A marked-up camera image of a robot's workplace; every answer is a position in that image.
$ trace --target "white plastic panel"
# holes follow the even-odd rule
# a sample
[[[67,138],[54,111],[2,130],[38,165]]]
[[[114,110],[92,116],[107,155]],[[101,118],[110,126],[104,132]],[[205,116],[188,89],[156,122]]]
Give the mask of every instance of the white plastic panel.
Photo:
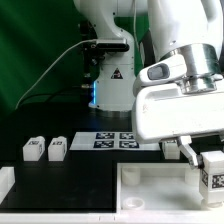
[[[122,208],[127,198],[140,198],[145,203],[146,211],[155,210],[182,210],[200,211],[201,200],[197,184],[188,184],[185,181],[186,171],[190,172],[188,164],[121,164],[121,184],[119,198]],[[138,167],[140,169],[140,181],[138,184],[127,184],[123,181],[123,169]],[[193,180],[199,183],[199,170],[195,180],[195,173],[192,171]]]
[[[223,84],[217,82],[219,91],[198,95],[182,95],[176,84],[143,89],[132,111],[136,141],[156,143],[224,131]]]
[[[0,170],[0,204],[15,183],[14,167],[2,167]]]
[[[207,43],[220,55],[223,15],[219,0],[148,0],[156,61],[193,43]]]

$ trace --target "warning label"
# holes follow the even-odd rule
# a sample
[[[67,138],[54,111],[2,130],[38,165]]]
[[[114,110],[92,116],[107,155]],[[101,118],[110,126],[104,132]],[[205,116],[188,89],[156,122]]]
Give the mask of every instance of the warning label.
[[[119,69],[117,68],[114,72],[114,74],[112,75],[111,79],[123,79],[121,72],[119,71]]]

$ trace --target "blue light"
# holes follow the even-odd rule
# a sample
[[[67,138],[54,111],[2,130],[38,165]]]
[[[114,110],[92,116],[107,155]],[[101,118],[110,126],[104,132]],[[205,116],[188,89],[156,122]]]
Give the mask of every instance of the blue light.
[[[93,83],[93,104],[96,104],[96,82]]]

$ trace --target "white block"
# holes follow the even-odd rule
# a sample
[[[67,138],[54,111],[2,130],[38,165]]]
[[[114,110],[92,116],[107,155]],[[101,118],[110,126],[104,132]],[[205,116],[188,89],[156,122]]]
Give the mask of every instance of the white block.
[[[64,137],[53,138],[48,147],[49,161],[63,161],[67,152],[67,139]]]
[[[199,192],[206,203],[224,201],[224,153],[221,151],[201,153],[204,169],[200,172]]]
[[[224,173],[224,153],[221,151],[204,152],[203,162],[205,165],[204,170],[207,174]]]
[[[162,143],[162,150],[165,159],[180,159],[180,149],[176,141],[167,141]]]
[[[38,161],[45,151],[45,139],[42,136],[30,138],[23,147],[24,161]]]
[[[0,170],[0,204],[15,183],[14,167],[2,167]]]

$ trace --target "cable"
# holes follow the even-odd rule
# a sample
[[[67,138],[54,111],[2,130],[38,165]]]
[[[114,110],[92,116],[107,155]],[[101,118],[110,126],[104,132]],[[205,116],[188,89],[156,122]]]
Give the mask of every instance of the cable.
[[[45,103],[48,103],[50,102],[53,98],[55,98],[56,96],[60,95],[61,93],[63,92],[66,92],[68,90],[72,90],[72,89],[78,89],[78,90],[81,90],[81,86],[71,86],[71,87],[68,87],[68,88],[64,88],[64,89],[61,89],[55,93],[53,93],[46,101]]]
[[[34,94],[34,95],[30,95],[30,96],[27,96],[25,98],[23,98],[21,101],[20,101],[20,104],[18,105],[18,108],[27,100],[33,98],[33,97],[37,97],[37,96],[51,96],[52,94],[50,93],[39,93],[39,94]]]
[[[133,32],[134,32],[134,39],[135,39],[135,45],[139,51],[138,46],[138,38],[136,33],[136,14],[137,14],[137,0],[134,0],[134,21],[133,21]]]
[[[64,88],[64,89],[61,89],[61,90],[58,90],[57,92],[55,93],[39,93],[39,94],[33,94],[33,95],[30,95],[30,96],[27,96],[25,98],[23,98],[21,101],[20,101],[20,104],[18,105],[18,108],[27,100],[31,99],[31,98],[34,98],[34,97],[38,97],[38,96],[48,96],[47,100],[45,102],[48,102],[49,99],[51,100],[51,98],[54,98],[56,96],[60,96],[60,95],[65,95],[66,92],[68,90],[72,90],[72,89],[81,89],[81,87],[79,86],[71,86],[71,87],[68,87],[68,88]]]
[[[95,42],[96,39],[93,40],[86,40],[86,41],[81,41],[78,44],[73,45],[72,47],[68,48],[64,53],[62,53],[52,64],[51,66],[40,76],[40,78],[22,95],[22,97],[19,99],[19,101],[16,104],[15,109],[18,109],[20,102],[23,100],[23,98],[29,94],[37,85],[38,83],[45,77],[45,75],[58,63],[58,61],[61,60],[69,51],[73,50],[77,46],[83,44],[83,43],[90,43],[90,42]]]

